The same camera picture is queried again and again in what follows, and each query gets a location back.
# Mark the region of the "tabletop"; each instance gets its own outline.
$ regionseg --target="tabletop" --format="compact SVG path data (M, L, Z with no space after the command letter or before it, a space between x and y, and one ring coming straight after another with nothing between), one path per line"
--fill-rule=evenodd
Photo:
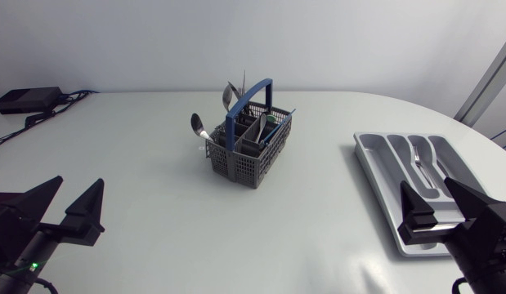
M0 146L0 191L64 178L44 222L60 223L89 185L105 181L105 232L94 247L59 245L40 278L61 293L450 292L463 275L449 256L398 253L353 134L442 134L504 201L506 152L451 118L385 96L275 91L273 105L297 110L257 189L213 172L191 130L194 112L209 131L223 122L220 92L94 94ZM0 136L25 117L0 115Z

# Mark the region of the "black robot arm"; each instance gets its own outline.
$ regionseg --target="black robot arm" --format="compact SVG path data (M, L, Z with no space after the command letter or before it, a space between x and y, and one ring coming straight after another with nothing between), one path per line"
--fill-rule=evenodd
M445 184L465 222L437 226L434 210L402 181L401 238L407 245L444 243L476 294L506 293L506 203L450 178Z
M93 246L104 231L102 179L67 208L59 225L40 223L62 181L57 176L22 194L0 193L0 293L27 293L40 283L38 275L59 243Z

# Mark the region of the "cutlery basket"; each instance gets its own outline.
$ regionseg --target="cutlery basket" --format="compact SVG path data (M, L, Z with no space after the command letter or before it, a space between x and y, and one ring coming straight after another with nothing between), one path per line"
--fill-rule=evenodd
M266 103L250 101L264 87ZM257 143L264 113L274 122L266 122ZM249 89L210 134L214 142L205 141L206 158L211 158L216 173L256 189L284 148L291 121L290 112L272 107L272 79L266 78Z

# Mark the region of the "metal frame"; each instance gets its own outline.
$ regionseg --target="metal frame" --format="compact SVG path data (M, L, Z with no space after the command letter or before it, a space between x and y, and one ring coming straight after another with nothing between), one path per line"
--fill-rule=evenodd
M480 82L455 116L470 127L485 112L506 84L506 42L485 72Z

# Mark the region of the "spoon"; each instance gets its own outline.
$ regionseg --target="spoon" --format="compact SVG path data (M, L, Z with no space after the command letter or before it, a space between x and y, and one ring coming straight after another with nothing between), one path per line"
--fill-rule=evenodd
M202 120L198 114L193 114L190 117L190 125L193 127L193 131L195 131L195 134L197 136L214 142L213 138L211 138L209 134L204 130L204 125L202 124Z
M227 85L222 95L223 107L226 108L227 112L229 112L229 104L231 103L232 99L233 99L233 92L231 90L231 85Z
M260 135L262 134L264 127L266 127L266 114L260 115L260 132L258 133L258 136L256 137L257 143L260 141Z

